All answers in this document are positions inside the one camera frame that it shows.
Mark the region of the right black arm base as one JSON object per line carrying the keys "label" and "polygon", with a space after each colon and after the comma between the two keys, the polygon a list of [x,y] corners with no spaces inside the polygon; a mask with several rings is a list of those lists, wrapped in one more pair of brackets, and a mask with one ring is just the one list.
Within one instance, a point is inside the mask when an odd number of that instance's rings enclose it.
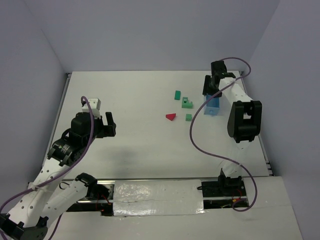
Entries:
{"label": "right black arm base", "polygon": [[197,190],[202,191],[205,200],[240,200],[247,195],[241,176],[231,178],[222,174],[217,180],[202,181]]}

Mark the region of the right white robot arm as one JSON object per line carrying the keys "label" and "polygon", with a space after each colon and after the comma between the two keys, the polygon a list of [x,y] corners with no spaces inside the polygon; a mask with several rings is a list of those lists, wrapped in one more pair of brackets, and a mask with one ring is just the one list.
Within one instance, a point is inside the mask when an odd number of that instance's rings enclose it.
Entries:
{"label": "right white robot arm", "polygon": [[225,97],[230,105],[226,125],[228,136],[233,140],[229,158],[238,162],[226,161],[220,170],[217,187],[208,187],[203,192],[217,191],[220,194],[242,194],[243,168],[248,147],[260,134],[262,103],[249,97],[239,84],[234,83],[236,76],[227,71],[223,60],[210,64],[211,74],[206,75],[202,94],[204,95],[204,114],[216,116],[220,109],[220,98]]}

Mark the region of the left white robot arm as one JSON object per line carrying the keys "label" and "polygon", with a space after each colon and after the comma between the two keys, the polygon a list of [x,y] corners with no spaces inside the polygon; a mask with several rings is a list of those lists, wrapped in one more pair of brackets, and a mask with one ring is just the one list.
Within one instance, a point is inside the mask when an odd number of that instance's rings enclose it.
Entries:
{"label": "left white robot arm", "polygon": [[75,202],[110,199],[113,190],[99,184],[97,179],[81,173],[68,183],[65,189],[54,195],[65,176],[65,170],[75,166],[76,161],[94,139],[114,137],[116,124],[111,112],[102,117],[91,119],[88,112],[79,112],[71,121],[61,138],[56,140],[47,154],[44,165],[20,201],[7,213],[0,214],[2,236],[13,240],[43,240],[50,225],[58,220]]}

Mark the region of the blue plastic box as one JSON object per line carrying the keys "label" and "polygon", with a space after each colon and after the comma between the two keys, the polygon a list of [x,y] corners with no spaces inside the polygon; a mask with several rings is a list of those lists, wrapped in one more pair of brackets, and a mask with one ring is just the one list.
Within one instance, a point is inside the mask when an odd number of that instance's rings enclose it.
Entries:
{"label": "blue plastic box", "polygon": [[217,116],[220,110],[220,98],[215,97],[204,106],[204,114],[208,116]]}

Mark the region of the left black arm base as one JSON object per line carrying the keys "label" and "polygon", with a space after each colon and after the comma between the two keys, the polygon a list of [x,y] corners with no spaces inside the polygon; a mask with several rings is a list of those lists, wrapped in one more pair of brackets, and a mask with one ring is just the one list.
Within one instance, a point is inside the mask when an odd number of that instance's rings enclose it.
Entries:
{"label": "left black arm base", "polygon": [[84,198],[73,204],[69,210],[71,212],[99,212],[102,216],[112,217],[113,211],[113,183],[101,184],[93,176],[87,173],[81,173],[76,181],[84,183],[87,188]]}

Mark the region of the green windowed cube block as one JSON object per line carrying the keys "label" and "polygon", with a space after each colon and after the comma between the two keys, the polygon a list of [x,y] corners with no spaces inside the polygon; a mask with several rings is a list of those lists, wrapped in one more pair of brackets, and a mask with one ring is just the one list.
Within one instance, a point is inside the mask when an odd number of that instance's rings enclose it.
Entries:
{"label": "green windowed cube block", "polygon": [[182,105],[188,105],[188,104],[189,104],[188,97],[183,97],[182,98]]}

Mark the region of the small green cube block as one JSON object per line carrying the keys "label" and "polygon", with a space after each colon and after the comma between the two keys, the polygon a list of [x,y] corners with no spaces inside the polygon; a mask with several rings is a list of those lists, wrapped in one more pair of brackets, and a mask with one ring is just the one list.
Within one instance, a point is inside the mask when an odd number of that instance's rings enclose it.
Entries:
{"label": "small green cube block", "polygon": [[187,114],[185,115],[185,121],[186,121],[186,122],[191,122],[192,119],[193,119],[192,114],[187,113]]}

